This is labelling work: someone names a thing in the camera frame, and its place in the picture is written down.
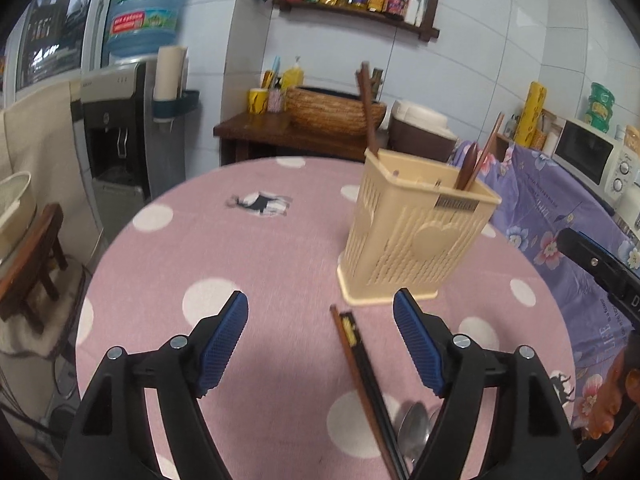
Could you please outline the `right hand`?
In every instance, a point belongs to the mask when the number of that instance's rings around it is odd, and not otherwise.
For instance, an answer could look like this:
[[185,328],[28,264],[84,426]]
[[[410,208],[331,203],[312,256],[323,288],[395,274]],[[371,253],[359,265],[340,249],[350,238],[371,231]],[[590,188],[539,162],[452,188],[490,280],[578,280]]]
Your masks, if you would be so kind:
[[598,440],[604,434],[609,434],[615,426],[615,416],[620,411],[624,398],[639,404],[639,370],[625,370],[625,353],[626,350],[622,350],[608,370],[588,417],[588,424],[580,434],[582,440]]

